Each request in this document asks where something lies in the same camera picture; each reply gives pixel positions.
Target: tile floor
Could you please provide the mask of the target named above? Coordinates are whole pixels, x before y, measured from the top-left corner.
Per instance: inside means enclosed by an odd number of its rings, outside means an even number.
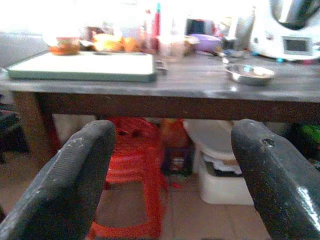
[[[7,213],[37,171],[28,154],[8,153],[6,161],[6,164],[0,164],[0,204]],[[169,178],[171,183],[178,180],[176,176]],[[188,177],[182,183],[182,188],[169,188],[161,240],[270,238],[253,206],[207,204],[200,198],[196,176]],[[140,183],[112,185],[101,196],[97,221],[109,226],[143,222],[145,210],[141,189]]]

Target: table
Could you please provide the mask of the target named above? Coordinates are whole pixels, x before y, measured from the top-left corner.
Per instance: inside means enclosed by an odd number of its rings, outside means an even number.
[[[268,86],[228,79],[221,58],[192,55],[149,83],[8,79],[31,153],[39,168],[59,147],[52,114],[312,122],[320,119],[320,65],[249,57],[239,63],[276,72]]]

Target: stainless steel bowl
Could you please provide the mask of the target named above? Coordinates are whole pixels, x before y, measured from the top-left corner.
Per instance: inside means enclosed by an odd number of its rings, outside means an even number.
[[[261,66],[229,65],[225,71],[233,81],[251,86],[268,85],[275,76],[273,71]]]

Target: cutting board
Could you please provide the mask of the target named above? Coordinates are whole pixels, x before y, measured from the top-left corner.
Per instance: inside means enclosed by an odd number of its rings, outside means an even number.
[[[156,79],[154,57],[145,53],[82,51],[56,56],[48,52],[8,67],[12,79],[151,82]]]

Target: plastic stool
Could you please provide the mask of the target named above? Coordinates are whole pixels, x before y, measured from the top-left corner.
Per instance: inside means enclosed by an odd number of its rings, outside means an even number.
[[[165,205],[161,201],[161,189],[168,197],[168,185],[161,172],[164,147],[159,130],[144,118],[109,118],[116,128],[116,144],[106,176],[108,183],[143,183],[146,222],[130,227],[108,227],[93,221],[89,239],[158,238],[162,230]]]

